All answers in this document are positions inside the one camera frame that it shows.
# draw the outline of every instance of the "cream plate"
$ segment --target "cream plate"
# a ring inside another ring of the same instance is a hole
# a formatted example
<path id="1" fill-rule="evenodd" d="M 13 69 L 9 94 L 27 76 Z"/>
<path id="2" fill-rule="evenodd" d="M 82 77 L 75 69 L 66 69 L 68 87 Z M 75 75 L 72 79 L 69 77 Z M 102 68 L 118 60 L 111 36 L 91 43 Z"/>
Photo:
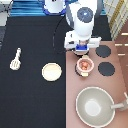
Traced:
<path id="1" fill-rule="evenodd" d="M 47 81 L 55 81 L 60 78 L 61 67 L 56 63 L 48 63 L 42 69 L 42 75 Z"/>

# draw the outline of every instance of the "white bowl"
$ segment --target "white bowl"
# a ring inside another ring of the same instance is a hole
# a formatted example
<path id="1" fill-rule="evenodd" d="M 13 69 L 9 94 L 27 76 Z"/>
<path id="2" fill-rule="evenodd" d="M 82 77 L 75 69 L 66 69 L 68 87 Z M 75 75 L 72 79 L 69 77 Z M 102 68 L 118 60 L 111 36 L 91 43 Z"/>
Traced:
<path id="1" fill-rule="evenodd" d="M 115 116 L 112 97 L 99 87 L 87 87 L 76 98 L 76 111 L 80 119 L 91 127 L 105 127 Z"/>

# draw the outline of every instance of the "ceramic bowl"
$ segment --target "ceramic bowl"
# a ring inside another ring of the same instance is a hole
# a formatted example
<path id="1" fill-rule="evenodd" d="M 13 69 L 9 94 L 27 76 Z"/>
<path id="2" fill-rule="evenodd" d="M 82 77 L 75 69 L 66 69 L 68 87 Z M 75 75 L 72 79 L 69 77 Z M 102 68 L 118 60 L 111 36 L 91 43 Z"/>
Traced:
<path id="1" fill-rule="evenodd" d="M 82 70 L 81 69 L 81 62 L 86 62 L 88 63 L 88 67 L 86 70 Z M 91 71 L 94 69 L 94 62 L 88 57 L 88 56 L 83 56 L 82 58 L 80 58 L 78 61 L 77 61 L 77 66 L 76 66 L 76 70 L 77 72 L 83 76 L 83 77 L 87 77 Z"/>
<path id="2" fill-rule="evenodd" d="M 105 127 L 115 116 L 112 97 L 99 87 L 83 89 L 76 98 L 76 111 L 80 119 L 94 128 Z"/>

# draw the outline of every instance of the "small pot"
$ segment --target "small pot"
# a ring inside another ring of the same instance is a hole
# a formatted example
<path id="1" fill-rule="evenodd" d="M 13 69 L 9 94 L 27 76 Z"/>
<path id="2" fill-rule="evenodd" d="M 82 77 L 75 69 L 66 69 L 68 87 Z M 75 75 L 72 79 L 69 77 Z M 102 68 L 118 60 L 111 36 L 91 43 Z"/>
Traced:
<path id="1" fill-rule="evenodd" d="M 81 65 L 80 65 L 81 62 L 87 62 L 88 63 L 87 70 L 82 70 L 81 69 Z M 87 77 L 91 73 L 93 68 L 94 68 L 94 63 L 87 55 L 83 55 L 82 58 L 80 58 L 77 61 L 76 70 L 83 77 Z"/>

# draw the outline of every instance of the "black coaster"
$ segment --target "black coaster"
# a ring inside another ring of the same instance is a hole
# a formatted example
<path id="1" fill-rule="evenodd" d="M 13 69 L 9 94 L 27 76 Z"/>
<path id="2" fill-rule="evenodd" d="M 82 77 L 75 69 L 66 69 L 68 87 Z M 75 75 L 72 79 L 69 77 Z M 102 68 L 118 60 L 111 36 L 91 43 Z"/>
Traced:
<path id="1" fill-rule="evenodd" d="M 106 58 L 111 55 L 111 49 L 106 45 L 100 45 L 96 48 L 96 54 L 102 58 Z"/>
<path id="2" fill-rule="evenodd" d="M 115 72 L 114 66 L 109 62 L 102 62 L 98 66 L 100 74 L 103 76 L 112 76 Z"/>

